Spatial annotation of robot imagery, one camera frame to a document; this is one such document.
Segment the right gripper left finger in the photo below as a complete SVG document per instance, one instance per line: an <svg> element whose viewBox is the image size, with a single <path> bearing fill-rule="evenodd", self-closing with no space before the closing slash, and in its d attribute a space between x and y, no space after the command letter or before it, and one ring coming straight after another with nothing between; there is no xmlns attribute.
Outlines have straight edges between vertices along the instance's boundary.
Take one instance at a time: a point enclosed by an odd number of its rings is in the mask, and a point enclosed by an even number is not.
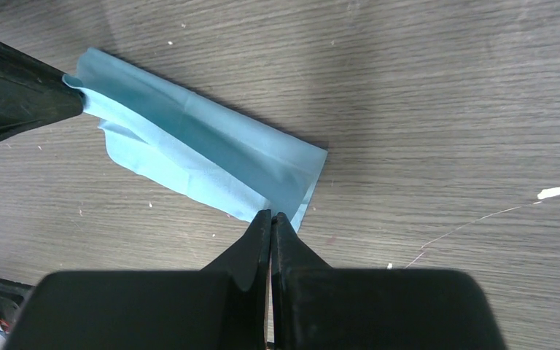
<svg viewBox="0 0 560 350"><path fill-rule="evenodd" d="M264 349L272 217L198 271L58 271L6 349Z"/></svg>

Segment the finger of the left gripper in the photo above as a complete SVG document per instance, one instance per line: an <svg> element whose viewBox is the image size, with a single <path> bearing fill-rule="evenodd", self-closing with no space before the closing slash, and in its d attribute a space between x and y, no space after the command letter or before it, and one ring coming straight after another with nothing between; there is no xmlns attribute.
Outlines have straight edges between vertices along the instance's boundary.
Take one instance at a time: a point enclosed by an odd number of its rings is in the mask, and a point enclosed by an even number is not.
<svg viewBox="0 0 560 350"><path fill-rule="evenodd" d="M82 114L82 94L63 75L0 42L0 142Z"/></svg>

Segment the blue cleaning cloth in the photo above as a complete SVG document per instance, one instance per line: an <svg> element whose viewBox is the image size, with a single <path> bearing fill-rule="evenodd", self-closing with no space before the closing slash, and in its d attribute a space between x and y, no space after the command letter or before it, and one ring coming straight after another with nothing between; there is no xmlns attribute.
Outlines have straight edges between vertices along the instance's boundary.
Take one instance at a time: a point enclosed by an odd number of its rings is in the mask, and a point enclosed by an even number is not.
<svg viewBox="0 0 560 350"><path fill-rule="evenodd" d="M63 82L116 164L236 219L269 209L301 226L325 149L95 48Z"/></svg>

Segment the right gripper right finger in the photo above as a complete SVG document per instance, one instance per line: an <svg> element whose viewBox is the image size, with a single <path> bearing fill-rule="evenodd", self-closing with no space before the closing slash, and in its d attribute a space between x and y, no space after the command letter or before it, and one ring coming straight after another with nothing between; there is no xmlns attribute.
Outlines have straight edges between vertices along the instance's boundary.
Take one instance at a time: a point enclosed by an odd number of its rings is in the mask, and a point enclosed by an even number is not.
<svg viewBox="0 0 560 350"><path fill-rule="evenodd" d="M489 302L468 274L446 269L334 268L289 220L271 223L278 349L504 349Z"/></svg>

